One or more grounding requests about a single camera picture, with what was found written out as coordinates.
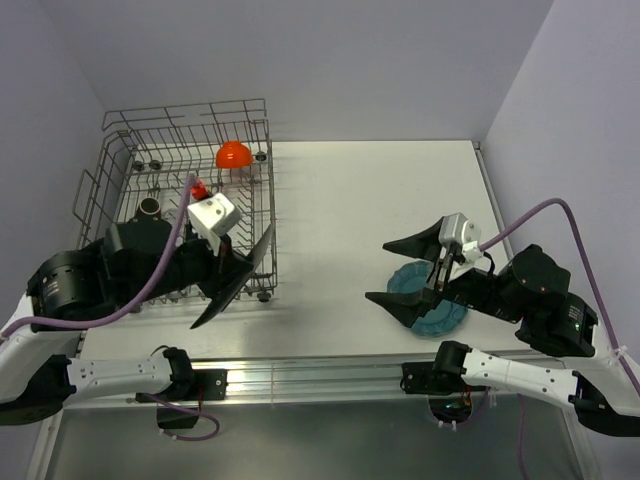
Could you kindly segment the black square floral plate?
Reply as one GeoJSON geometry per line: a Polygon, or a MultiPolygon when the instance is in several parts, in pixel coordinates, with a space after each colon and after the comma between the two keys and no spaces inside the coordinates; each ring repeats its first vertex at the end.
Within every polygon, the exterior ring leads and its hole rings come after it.
{"type": "Polygon", "coordinates": [[[274,226],[269,224],[263,235],[247,255],[241,255],[223,242],[224,252],[218,257],[218,272],[211,283],[209,304],[190,326],[197,329],[222,313],[256,274],[274,237],[274,226]]]}

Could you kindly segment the clear drinking glass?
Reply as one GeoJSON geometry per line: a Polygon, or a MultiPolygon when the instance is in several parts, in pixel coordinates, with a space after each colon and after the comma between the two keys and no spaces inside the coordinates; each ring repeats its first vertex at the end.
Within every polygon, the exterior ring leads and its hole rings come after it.
{"type": "Polygon", "coordinates": [[[168,222],[170,225],[175,223],[176,217],[177,210],[174,208],[163,210],[161,214],[161,219],[168,222]]]}

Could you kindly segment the brown mug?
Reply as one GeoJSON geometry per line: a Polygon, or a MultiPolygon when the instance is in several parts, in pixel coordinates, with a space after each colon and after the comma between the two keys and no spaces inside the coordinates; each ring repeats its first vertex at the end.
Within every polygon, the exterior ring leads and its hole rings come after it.
{"type": "Polygon", "coordinates": [[[160,219],[161,205],[156,198],[145,197],[137,206],[134,218],[140,219],[160,219]]]}

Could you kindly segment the orange bowl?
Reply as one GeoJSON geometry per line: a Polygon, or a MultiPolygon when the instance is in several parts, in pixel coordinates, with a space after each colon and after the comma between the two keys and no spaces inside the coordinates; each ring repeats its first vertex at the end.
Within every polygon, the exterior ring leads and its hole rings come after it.
{"type": "Polygon", "coordinates": [[[242,142],[227,141],[216,152],[215,163],[219,169],[241,169],[253,163],[253,154],[242,142]]]}

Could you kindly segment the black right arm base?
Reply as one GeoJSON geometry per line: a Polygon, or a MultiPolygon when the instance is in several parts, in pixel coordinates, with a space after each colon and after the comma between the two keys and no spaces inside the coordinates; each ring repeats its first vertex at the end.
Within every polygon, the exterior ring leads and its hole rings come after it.
{"type": "Polygon", "coordinates": [[[408,395],[447,396],[456,393],[483,392],[483,386],[469,386],[460,377],[435,373],[433,361],[405,362],[401,365],[400,389],[408,395]]]}

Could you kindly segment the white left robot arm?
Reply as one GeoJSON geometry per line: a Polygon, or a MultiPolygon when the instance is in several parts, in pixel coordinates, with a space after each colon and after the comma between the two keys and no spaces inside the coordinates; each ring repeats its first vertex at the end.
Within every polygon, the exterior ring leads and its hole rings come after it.
{"type": "Polygon", "coordinates": [[[185,350],[125,362],[81,361],[70,347],[91,328],[141,304],[197,286],[209,298],[199,328],[224,311],[253,276],[270,244],[266,230],[248,254],[223,236],[218,250],[160,219],[114,223],[103,238],[45,261],[29,279],[1,333],[1,423],[29,425],[87,399],[132,393],[181,401],[196,376],[185,350]]]}

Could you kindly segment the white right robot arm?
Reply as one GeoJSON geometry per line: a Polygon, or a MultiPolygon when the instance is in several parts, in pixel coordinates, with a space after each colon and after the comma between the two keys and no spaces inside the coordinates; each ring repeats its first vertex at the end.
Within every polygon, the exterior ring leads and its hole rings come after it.
{"type": "Polygon", "coordinates": [[[608,346],[596,312],[569,290],[571,274],[535,244],[501,270],[490,261],[481,231],[461,213],[426,230],[384,243],[386,251],[432,265],[424,287],[411,293],[368,292],[365,297],[406,328],[448,301],[516,325],[516,338],[534,351],[562,360],[560,368],[506,359],[448,340],[434,360],[403,365],[407,394],[451,395],[472,387],[506,390],[572,411],[585,428],[612,437],[639,434],[639,372],[608,346]]]}

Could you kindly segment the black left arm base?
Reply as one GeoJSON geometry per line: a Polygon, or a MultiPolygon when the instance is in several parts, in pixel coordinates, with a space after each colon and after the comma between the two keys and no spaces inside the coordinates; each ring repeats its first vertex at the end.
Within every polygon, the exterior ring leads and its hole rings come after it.
{"type": "Polygon", "coordinates": [[[209,401],[222,401],[226,399],[228,387],[228,371],[223,368],[196,369],[194,380],[189,388],[178,399],[170,400],[168,396],[158,395],[163,402],[177,405],[180,402],[192,402],[194,406],[188,407],[189,413],[167,407],[163,403],[157,403],[156,424],[162,433],[184,435],[186,431],[195,428],[204,411],[204,404],[209,401]]]}

